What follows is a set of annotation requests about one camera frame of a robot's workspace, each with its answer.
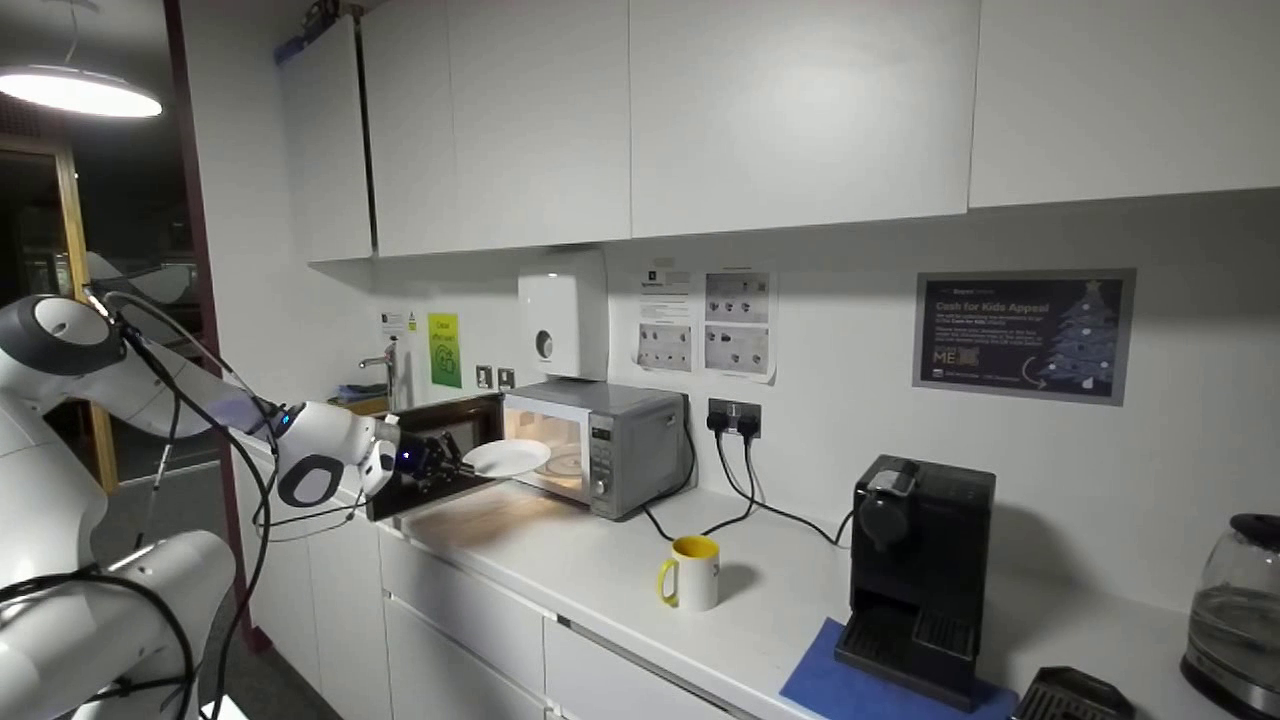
kitchen counter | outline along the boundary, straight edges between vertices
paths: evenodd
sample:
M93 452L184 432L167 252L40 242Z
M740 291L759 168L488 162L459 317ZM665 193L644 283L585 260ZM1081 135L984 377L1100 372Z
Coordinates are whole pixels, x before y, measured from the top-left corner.
M702 533L737 513L740 499L714 492L658 507L667 533ZM819 623L850 619L850 548L765 513L715 536L723 601L702 615L658 601L667 543L644 515L614 525L532 489L491 485L406 513L390 533L752 714L813 714L781 688ZM1181 678L1181 652L1177 613L988 574L984 678L1026 690L1041 665L1077 665L1119 683L1146 714L1223 714Z

robotic arm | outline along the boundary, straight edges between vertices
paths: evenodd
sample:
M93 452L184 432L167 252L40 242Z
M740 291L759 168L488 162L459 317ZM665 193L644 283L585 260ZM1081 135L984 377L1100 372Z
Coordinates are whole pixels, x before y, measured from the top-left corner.
M197 435L221 422L266 439L278 452L278 492L297 507L326 502L347 468L360 468L366 492L391 475L397 422L331 405L259 401L65 294L0 306L4 720L65 714L76 703L76 720L184 711L171 678L203 652L235 570L231 552L210 533L171 536L93 570L93 527L107 499L46 422L46 411L65 401L93 401L154 435ZM90 698L107 683L137 690Z

microwave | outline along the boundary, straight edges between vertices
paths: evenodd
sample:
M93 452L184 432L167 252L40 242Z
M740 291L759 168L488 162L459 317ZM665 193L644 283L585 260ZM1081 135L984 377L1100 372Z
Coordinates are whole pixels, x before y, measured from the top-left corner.
M506 395L506 435L540 439L550 463L516 478L626 518L683 489L691 473L687 395L598 378L550 378Z

electrical socket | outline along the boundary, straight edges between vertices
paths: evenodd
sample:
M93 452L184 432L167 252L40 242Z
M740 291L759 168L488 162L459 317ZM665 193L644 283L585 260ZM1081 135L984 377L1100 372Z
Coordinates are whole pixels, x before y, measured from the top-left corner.
M740 401L707 401L707 428L732 428L740 435L759 439L765 432L765 411L759 405L740 405Z
M707 270L707 318L767 322L765 270Z
M691 372L691 326L687 322L639 322L637 362Z
M767 372L767 326L707 322L706 362L715 372Z

coffee machine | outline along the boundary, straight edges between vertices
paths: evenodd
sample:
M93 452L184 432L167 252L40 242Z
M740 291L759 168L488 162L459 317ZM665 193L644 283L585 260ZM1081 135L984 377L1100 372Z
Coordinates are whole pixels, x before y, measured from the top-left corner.
M853 619L840 660L978 703L998 475L881 457L853 489Z

